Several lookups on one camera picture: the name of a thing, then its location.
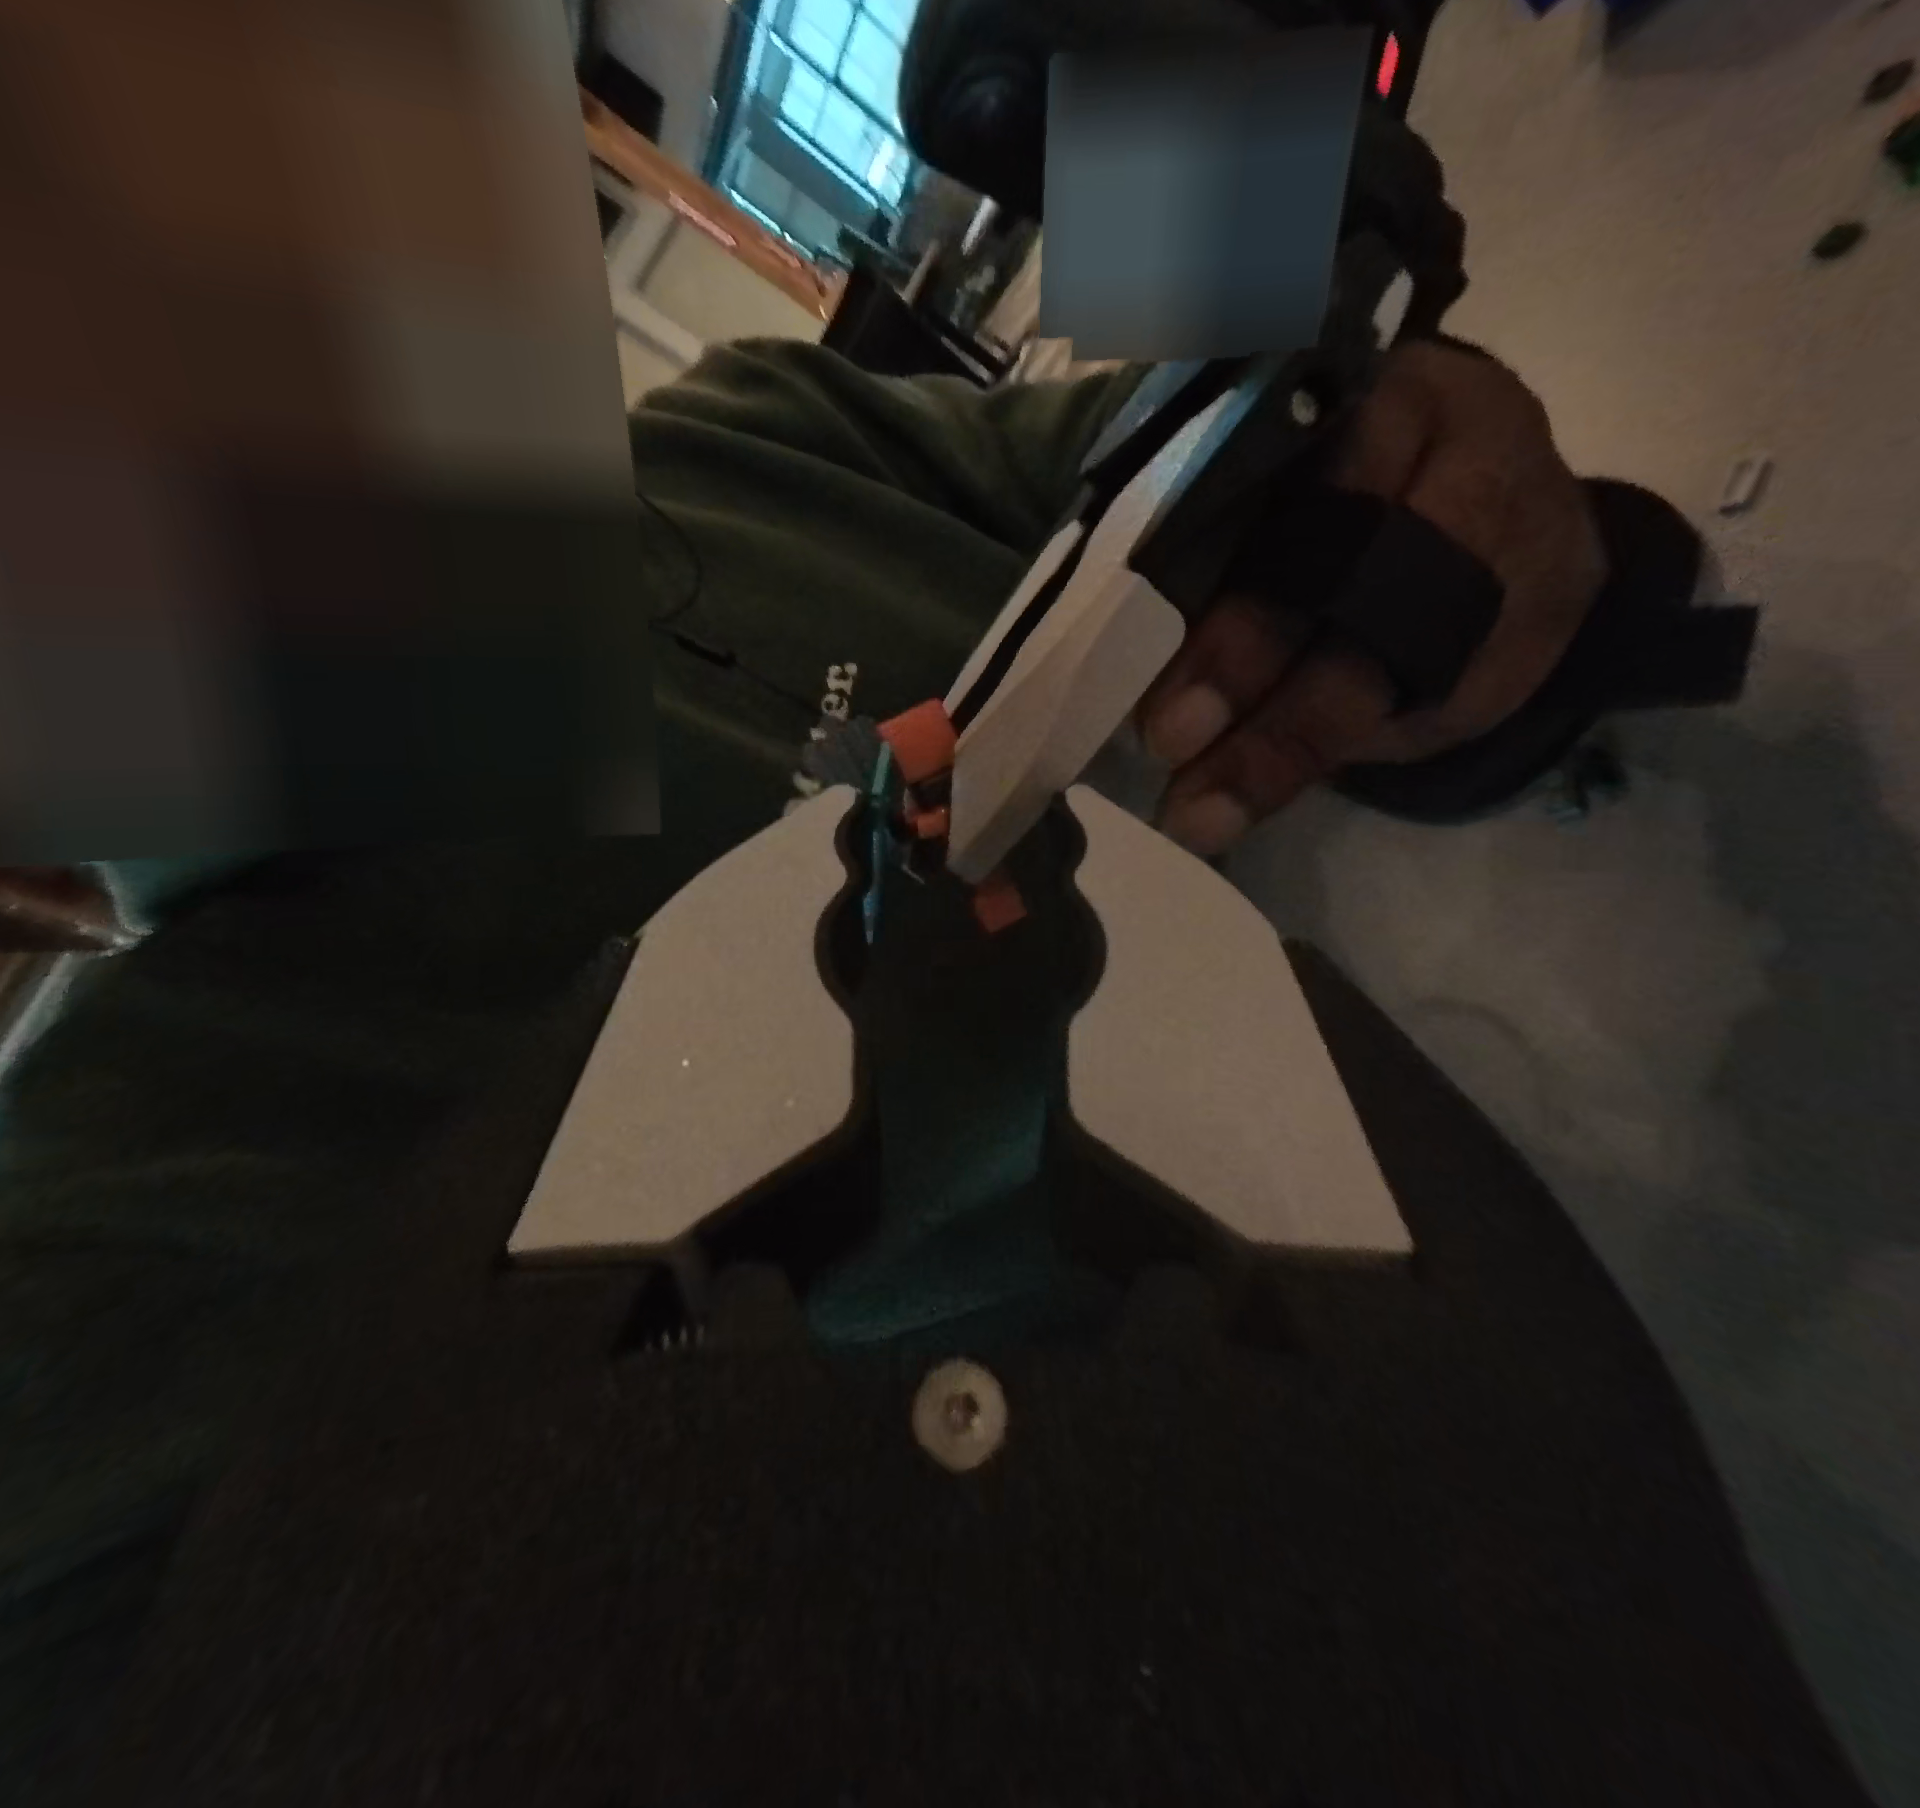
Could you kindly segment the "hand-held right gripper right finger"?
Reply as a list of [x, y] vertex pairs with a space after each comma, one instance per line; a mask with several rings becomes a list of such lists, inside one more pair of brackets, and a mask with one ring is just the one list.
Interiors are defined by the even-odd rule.
[[1063, 1114], [1227, 1246], [1410, 1256], [1412, 1234], [1281, 934], [1230, 882], [1091, 788], [1066, 879], [1085, 932]]

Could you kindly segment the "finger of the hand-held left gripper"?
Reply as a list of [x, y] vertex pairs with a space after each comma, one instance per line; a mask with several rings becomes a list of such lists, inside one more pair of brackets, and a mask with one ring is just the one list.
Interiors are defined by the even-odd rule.
[[1211, 465], [1274, 390], [1274, 373], [1150, 373], [1089, 453], [1067, 511], [1021, 575], [989, 632], [948, 690], [957, 734], [971, 731], [1042, 639], [1067, 630], [1067, 613], [1118, 575], [1138, 579], [1183, 621], [1194, 613], [1207, 562], [1218, 562], [1225, 505]]
[[1091, 765], [1183, 641], [1131, 564], [1138, 529], [1061, 529], [954, 680], [948, 872], [982, 884]]

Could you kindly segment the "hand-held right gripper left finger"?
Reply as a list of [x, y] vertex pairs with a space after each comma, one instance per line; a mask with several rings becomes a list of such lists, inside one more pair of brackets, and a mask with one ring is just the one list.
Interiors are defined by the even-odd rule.
[[839, 1260], [876, 1225], [864, 844], [820, 794], [647, 922], [512, 1260]]

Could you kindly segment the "orange toy brick figure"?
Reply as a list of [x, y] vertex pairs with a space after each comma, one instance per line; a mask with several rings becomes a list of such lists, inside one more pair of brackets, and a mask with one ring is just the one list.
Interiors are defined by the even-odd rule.
[[[828, 724], [822, 736], [810, 747], [810, 765], [822, 783], [822, 796], [846, 796], [846, 810], [836, 817], [831, 847], [848, 874], [848, 895], [853, 932], [861, 952], [876, 951], [865, 945], [860, 926], [860, 889], [861, 889], [861, 851], [857, 844], [855, 794], [839, 781], [840, 742], [849, 722]], [[950, 860], [952, 848], [952, 801], [954, 771], [957, 753], [957, 734], [941, 701], [922, 705], [887, 722], [876, 722], [885, 740], [900, 757], [902, 774], [909, 783], [907, 808], [907, 851], [909, 860], [896, 876], [887, 892], [883, 922], [889, 901], [900, 885], [936, 888], [955, 885], [964, 895], [965, 911], [973, 914], [978, 932], [1002, 934], [1029, 916], [1029, 903], [1021, 889], [1021, 879], [1008, 865], [995, 866], [986, 876], [960, 876]]]

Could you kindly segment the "teal toy pickaxe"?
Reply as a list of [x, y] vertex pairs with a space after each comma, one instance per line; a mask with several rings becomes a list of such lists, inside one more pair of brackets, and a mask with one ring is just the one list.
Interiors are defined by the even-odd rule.
[[883, 737], [875, 718], [853, 716], [839, 747], [839, 781], [855, 794], [855, 833], [864, 866], [860, 926], [865, 945], [875, 945], [889, 888], [909, 860], [909, 783], [896, 747]]

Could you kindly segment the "grey desk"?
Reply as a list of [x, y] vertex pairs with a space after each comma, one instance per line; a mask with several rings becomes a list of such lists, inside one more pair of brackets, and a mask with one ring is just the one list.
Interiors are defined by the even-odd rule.
[[1903, 47], [1915, 0], [1451, 0], [1416, 114], [1467, 224], [1456, 325], [1579, 471], [1692, 516], [1763, 646], [1736, 709], [1617, 726], [1589, 815], [1320, 794], [1233, 860], [1579, 1216], [1883, 1804], [1918, 1733], [1918, 435], [1873, 403], [1748, 514], [1717, 499], [1768, 227], [1738, 199]]

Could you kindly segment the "person's left hand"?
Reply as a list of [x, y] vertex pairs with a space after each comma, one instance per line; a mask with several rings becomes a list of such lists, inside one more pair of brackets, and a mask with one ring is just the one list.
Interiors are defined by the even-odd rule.
[[1494, 357], [1395, 347], [1314, 503], [1244, 533], [1138, 702], [1155, 827], [1214, 860], [1311, 788], [1419, 821], [1541, 780], [1654, 690], [1738, 694], [1758, 613], [1694, 608], [1700, 539], [1577, 477]]

